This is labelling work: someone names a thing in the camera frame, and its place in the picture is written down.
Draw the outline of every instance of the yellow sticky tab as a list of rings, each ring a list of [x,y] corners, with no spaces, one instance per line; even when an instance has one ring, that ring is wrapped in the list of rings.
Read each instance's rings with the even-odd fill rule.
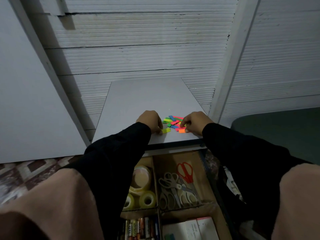
[[[162,129],[162,133],[167,133],[167,132],[170,132],[170,131],[171,131],[170,128]]]

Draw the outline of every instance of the black long sleeve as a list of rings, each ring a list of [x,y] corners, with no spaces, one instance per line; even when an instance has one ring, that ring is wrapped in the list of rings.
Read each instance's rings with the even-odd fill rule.
[[[147,125],[135,123],[115,135],[95,141],[82,158],[64,167],[77,170],[87,181],[96,200],[105,239],[116,234],[114,229],[118,227],[134,166],[144,154],[150,137]]]
[[[280,204],[279,183],[292,167],[307,163],[288,149],[210,123],[202,131],[208,149],[234,178],[254,220],[271,236]]]

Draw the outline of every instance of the white tabletop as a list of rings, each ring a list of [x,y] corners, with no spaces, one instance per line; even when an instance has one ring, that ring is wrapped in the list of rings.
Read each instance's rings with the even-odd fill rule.
[[[155,110],[160,118],[184,117],[203,111],[180,78],[126,79],[111,83],[93,141],[116,134],[134,124],[145,110]],[[175,129],[162,136],[153,134],[149,145],[199,139]]]

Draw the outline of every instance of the pink sticky tab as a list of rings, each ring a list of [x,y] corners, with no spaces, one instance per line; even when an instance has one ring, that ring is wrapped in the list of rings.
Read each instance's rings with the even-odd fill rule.
[[[179,130],[182,130],[182,129],[185,129],[186,127],[179,127],[179,128],[176,128],[175,130],[176,131],[179,131]]]
[[[179,122],[180,122],[180,121],[176,120],[176,121],[170,122],[170,124],[171,124],[171,125],[175,125],[175,124],[177,124],[177,123],[179,123]]]

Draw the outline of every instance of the masking tape roll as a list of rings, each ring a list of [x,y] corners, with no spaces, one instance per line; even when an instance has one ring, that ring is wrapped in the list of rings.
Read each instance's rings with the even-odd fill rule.
[[[156,195],[152,191],[146,191],[139,198],[139,205],[142,209],[153,208],[156,206]]]
[[[135,166],[129,193],[134,196],[141,196],[145,191],[150,189],[151,172],[143,165]]]
[[[128,193],[127,199],[125,200],[125,204],[123,206],[123,211],[132,210],[134,208],[134,197]]]

